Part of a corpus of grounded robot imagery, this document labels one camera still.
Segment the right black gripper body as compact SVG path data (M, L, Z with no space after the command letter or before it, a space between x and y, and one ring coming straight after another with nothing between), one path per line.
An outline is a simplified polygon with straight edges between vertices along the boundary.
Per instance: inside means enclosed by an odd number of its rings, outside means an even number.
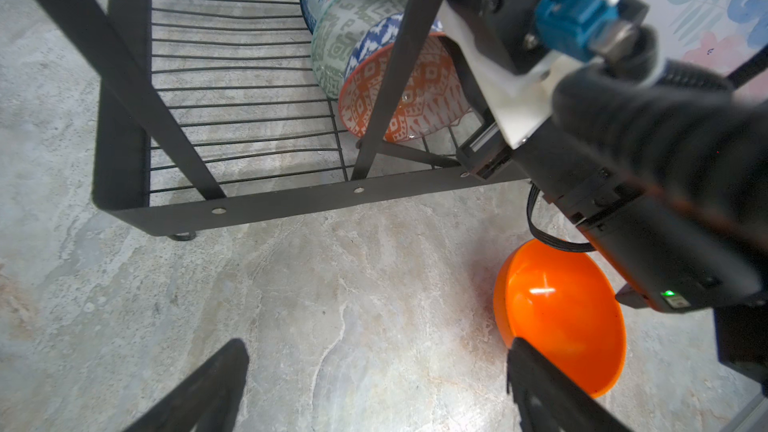
M480 130L458 148L458 161L469 176L456 179L455 185L467 188L528 178L572 222L624 222L642 213L642 190L581 151L551 120L519 148L507 145L458 45L450 39L443 44L481 121Z

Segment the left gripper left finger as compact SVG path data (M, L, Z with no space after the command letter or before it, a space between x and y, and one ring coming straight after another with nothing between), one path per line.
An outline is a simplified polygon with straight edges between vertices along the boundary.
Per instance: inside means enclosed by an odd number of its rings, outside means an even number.
M229 340L127 429L232 431L248 366L249 355L243 340Z

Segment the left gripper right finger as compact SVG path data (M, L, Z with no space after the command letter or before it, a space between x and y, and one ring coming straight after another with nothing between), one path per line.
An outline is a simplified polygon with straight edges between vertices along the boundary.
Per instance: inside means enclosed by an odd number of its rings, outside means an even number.
M523 431L630 431L521 337L508 350L507 393Z

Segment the orange plastic bowl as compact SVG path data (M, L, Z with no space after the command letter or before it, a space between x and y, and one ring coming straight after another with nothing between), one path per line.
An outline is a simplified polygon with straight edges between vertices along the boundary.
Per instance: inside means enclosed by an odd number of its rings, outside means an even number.
M526 340L589 396L618 382L624 319L608 278L587 254L525 242L498 273L493 311L507 347Z

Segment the pink patterned bowl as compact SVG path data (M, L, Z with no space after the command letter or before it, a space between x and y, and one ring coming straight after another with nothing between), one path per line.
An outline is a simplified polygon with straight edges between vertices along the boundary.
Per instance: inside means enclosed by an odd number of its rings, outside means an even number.
M347 62L338 111L344 126L358 138L367 132L402 18L401 13L393 14L372 26ZM441 42L444 36L441 23L435 21L389 121L386 141L422 138L457 123L472 110Z

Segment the green patterned bowl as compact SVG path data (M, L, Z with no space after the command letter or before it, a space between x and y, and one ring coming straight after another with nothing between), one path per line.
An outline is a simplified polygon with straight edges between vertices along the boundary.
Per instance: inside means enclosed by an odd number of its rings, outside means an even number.
M329 0L314 29L310 60L317 84L339 97L347 62L358 41L381 20L405 10L408 0Z

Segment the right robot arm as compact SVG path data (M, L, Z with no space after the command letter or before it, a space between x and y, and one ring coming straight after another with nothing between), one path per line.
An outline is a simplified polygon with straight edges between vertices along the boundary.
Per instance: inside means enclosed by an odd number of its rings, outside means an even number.
M519 166L582 233L536 239L597 252L625 278L619 303L710 309L719 361L767 381L767 107L734 80L664 59L642 28L600 64L568 73L554 114L518 148L485 116L458 150L481 179Z

